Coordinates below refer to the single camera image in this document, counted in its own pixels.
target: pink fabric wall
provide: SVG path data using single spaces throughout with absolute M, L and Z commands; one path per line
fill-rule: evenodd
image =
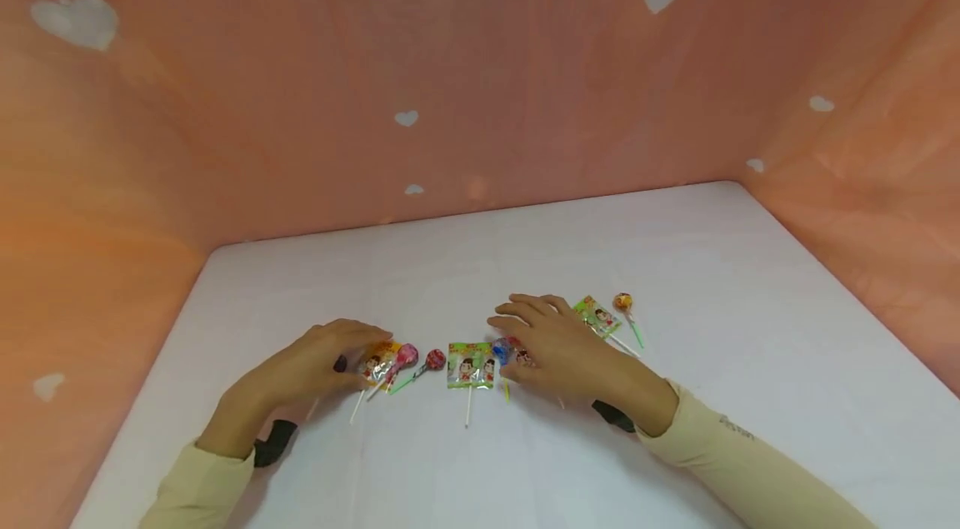
M 960 392 L 960 0 L 58 1 L 0 0 L 11 527 L 244 239 L 735 179 Z

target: white table surface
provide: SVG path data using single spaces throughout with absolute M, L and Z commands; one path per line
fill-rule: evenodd
M 376 322 L 446 350 L 491 336 L 511 291 L 632 293 L 656 371 L 880 527 L 960 527 L 960 402 L 730 182 L 221 247 L 72 527 L 135 527 L 221 392 L 312 323 Z M 258 472 L 230 527 L 739 527 L 593 411 L 512 395 L 475 392 L 469 429 L 442 373 L 354 426 L 350 398 Z

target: white lollipop stick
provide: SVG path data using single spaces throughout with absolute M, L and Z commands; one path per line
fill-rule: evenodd
M 637 351 L 636 351 L 636 350 L 633 350 L 632 347 L 627 346 L 626 344 L 624 344 L 624 343 L 623 343 L 623 340 L 621 340 L 620 338 L 618 338 L 618 336 L 615 336 L 615 335 L 613 335 L 612 333 L 608 333 L 608 334 L 607 334 L 607 337 L 604 337 L 604 334 L 596 331 L 596 329 L 593 329 L 593 332 L 596 333 L 596 334 L 598 334 L 602 339 L 611 340 L 614 344 L 617 344 L 617 345 L 620 347 L 620 350 L 624 351 L 624 352 L 627 353 L 627 354 L 630 354 L 631 357 L 636 358 L 636 359 L 638 359 L 638 360 L 640 359 L 640 355 L 637 353 Z
M 470 386 L 469 395 L 467 396 L 467 420 L 463 422 L 463 428 L 470 427 L 470 408 L 473 408 L 473 385 Z
M 363 403 L 363 397 L 366 394 L 366 390 L 360 392 L 360 397 L 357 399 L 357 405 L 353 408 L 353 414 L 350 415 L 350 424 L 353 424 L 353 417 L 358 415 L 358 410 L 360 410 L 360 404 Z

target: wrist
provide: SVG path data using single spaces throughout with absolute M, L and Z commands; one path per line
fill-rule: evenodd
M 636 358 L 625 357 L 618 366 L 600 399 L 620 409 L 643 433 L 651 437 L 665 433 L 680 403 L 668 380 Z
M 207 428 L 197 439 L 197 449 L 226 458 L 246 459 L 273 408 L 264 390 L 241 379 L 220 397 Z

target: red lollipop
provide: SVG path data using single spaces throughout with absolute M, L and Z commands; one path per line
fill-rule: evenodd
M 440 350 L 431 350 L 426 354 L 426 369 L 430 371 L 440 371 L 443 369 L 443 365 L 447 364 L 447 354 L 444 354 Z M 423 372 L 426 371 L 421 367 L 421 370 L 417 370 L 417 375 L 423 375 Z
M 400 389 L 406 387 L 408 383 L 415 382 L 417 377 L 423 375 L 424 372 L 440 371 L 446 365 L 447 354 L 444 354 L 443 351 L 440 350 L 431 350 L 430 352 L 426 353 L 426 362 L 424 362 L 423 365 L 417 369 L 417 372 L 413 373 L 404 383 L 400 383 L 397 385 L 397 387 L 394 387 L 392 390 L 390 390 L 391 394 L 396 394 L 396 392 L 400 391 Z

